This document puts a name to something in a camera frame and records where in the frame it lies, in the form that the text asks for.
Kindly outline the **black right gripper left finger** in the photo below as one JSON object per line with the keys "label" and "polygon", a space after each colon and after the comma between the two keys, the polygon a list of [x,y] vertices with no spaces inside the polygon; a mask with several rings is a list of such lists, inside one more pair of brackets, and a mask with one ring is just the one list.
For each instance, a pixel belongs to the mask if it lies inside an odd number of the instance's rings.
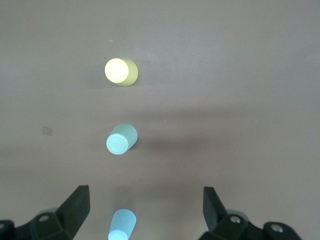
{"label": "black right gripper left finger", "polygon": [[57,209],[44,210],[29,222],[15,226],[0,221],[2,240],[72,240],[90,212],[90,189],[80,185]]}

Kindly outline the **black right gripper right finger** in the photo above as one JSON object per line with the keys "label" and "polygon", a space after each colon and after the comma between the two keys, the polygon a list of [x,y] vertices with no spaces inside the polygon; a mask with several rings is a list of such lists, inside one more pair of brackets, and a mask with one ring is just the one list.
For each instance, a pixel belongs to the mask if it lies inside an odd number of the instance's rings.
{"label": "black right gripper right finger", "polygon": [[227,211],[213,187],[203,188],[203,216],[208,228],[201,240],[300,240],[290,226],[269,221],[259,228],[241,212]]}

